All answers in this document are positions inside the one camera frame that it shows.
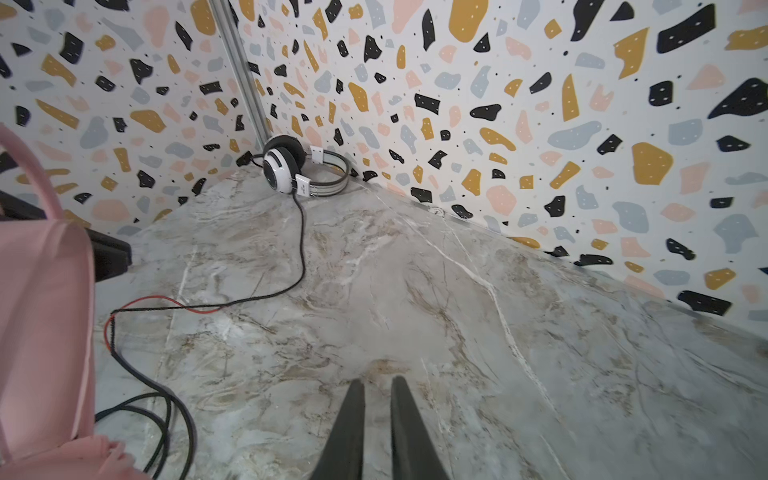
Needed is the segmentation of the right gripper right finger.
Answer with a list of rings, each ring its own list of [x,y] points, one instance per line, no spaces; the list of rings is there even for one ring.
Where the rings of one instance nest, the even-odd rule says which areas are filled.
[[[391,388],[391,449],[393,479],[449,479],[402,376]]]

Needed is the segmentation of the pink headphones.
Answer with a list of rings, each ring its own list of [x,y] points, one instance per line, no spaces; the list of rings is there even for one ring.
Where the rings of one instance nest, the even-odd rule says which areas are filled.
[[[47,216],[1,224],[1,476],[144,479],[124,443],[94,431],[90,239],[27,145],[8,128],[1,145]]]

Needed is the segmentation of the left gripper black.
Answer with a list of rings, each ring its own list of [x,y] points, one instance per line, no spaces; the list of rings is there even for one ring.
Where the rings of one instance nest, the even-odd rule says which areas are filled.
[[[43,220],[46,213],[23,199],[1,192],[1,220]],[[85,229],[93,251],[95,281],[101,282],[125,274],[132,265],[131,246],[112,236]]]

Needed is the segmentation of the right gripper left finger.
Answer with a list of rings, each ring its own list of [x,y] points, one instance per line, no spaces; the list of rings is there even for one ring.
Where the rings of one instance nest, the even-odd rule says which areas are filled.
[[[349,385],[311,480],[362,478],[364,420],[364,385],[355,379]]]

